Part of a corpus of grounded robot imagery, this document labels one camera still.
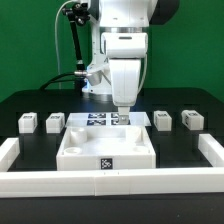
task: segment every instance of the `cable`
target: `cable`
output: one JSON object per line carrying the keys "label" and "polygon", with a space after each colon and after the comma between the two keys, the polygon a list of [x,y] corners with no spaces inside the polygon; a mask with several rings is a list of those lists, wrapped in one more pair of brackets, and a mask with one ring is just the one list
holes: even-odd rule
{"label": "cable", "polygon": [[61,79],[61,78],[64,78],[64,77],[66,77],[66,76],[74,76],[74,73],[73,73],[73,72],[71,72],[71,73],[69,72],[69,73],[64,73],[64,74],[58,75],[58,76],[56,76],[56,77],[50,79],[50,80],[49,80],[47,83],[45,83],[44,85],[42,85],[42,86],[39,88],[39,90],[45,90],[46,87],[49,86],[51,83],[56,82],[56,80]]}
{"label": "cable", "polygon": [[74,81],[75,81],[75,79],[66,79],[66,80],[57,80],[57,81],[49,82],[49,83],[45,84],[41,90],[45,90],[49,85],[54,84],[54,83],[74,82]]}
{"label": "cable", "polygon": [[59,52],[59,46],[58,46],[58,19],[59,19],[59,15],[62,11],[62,9],[69,3],[75,3],[75,2],[79,2],[79,1],[67,1],[65,2],[61,7],[60,9],[58,10],[57,12],[57,15],[56,15],[56,19],[55,19],[55,48],[56,48],[56,56],[57,56],[57,67],[58,67],[58,75],[61,74],[61,59],[60,59],[60,52]]}
{"label": "cable", "polygon": [[143,71],[143,75],[142,75],[142,80],[141,80],[141,84],[138,87],[138,94],[140,93],[140,91],[142,90],[142,87],[144,85],[145,82],[145,77],[146,77],[146,71],[147,71],[147,63],[148,63],[148,55],[145,55],[145,59],[144,59],[144,71]]}

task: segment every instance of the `black table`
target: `black table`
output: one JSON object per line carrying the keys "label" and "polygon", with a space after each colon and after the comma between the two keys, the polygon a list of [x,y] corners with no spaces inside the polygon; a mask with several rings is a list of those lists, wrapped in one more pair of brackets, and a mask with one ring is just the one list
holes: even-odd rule
{"label": "black table", "polygon": [[[173,118],[171,132],[147,127],[157,155],[157,168],[209,167],[198,150],[198,135],[209,133],[224,142],[224,104],[201,89],[144,89],[132,111],[165,110]],[[205,118],[203,131],[190,131],[181,122],[183,110]],[[116,112],[112,102],[80,97],[73,90],[16,92],[0,103],[0,144],[19,137],[21,153],[10,171],[56,170],[55,156],[63,137],[46,135],[45,120],[53,112]],[[38,113],[34,134],[19,135],[23,113]],[[104,197],[0,199],[2,223],[223,223],[223,193],[163,194]]]}

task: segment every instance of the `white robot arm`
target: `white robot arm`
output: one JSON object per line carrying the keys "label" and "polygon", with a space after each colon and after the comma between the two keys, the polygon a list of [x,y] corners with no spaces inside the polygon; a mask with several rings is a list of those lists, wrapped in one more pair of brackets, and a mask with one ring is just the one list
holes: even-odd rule
{"label": "white robot arm", "polygon": [[[141,59],[148,50],[144,30],[158,1],[162,0],[74,1],[76,9],[89,13],[92,28],[92,62],[86,71],[75,74],[88,79],[84,96],[101,100],[112,96],[119,124],[128,124],[130,107],[136,103]],[[81,16],[76,22],[84,23]]]}

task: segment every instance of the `small white cube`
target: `small white cube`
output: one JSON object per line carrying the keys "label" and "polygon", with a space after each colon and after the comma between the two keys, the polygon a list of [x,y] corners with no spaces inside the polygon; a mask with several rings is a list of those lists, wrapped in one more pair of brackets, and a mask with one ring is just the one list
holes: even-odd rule
{"label": "small white cube", "polygon": [[154,111],[153,121],[158,131],[171,131],[172,118],[166,111]]}
{"label": "small white cube", "polygon": [[204,117],[195,110],[184,110],[182,113],[182,123],[191,131],[204,129]]}
{"label": "small white cube", "polygon": [[64,113],[52,113],[46,120],[47,133],[60,133],[65,126]]}
{"label": "small white cube", "polygon": [[18,121],[19,133],[33,133],[37,127],[37,113],[25,113]]}

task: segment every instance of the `green wall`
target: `green wall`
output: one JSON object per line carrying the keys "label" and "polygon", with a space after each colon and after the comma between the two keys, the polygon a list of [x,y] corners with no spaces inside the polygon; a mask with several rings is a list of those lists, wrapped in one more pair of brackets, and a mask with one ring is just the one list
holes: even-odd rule
{"label": "green wall", "polygon": [[[38,89],[57,74],[54,21],[63,2],[1,0],[0,101],[15,91]],[[169,23],[152,26],[145,86],[199,87],[224,101],[223,12],[223,0],[180,0]],[[59,25],[62,72],[73,71],[75,56],[66,18],[61,16]],[[89,27],[79,33],[87,63]]]}

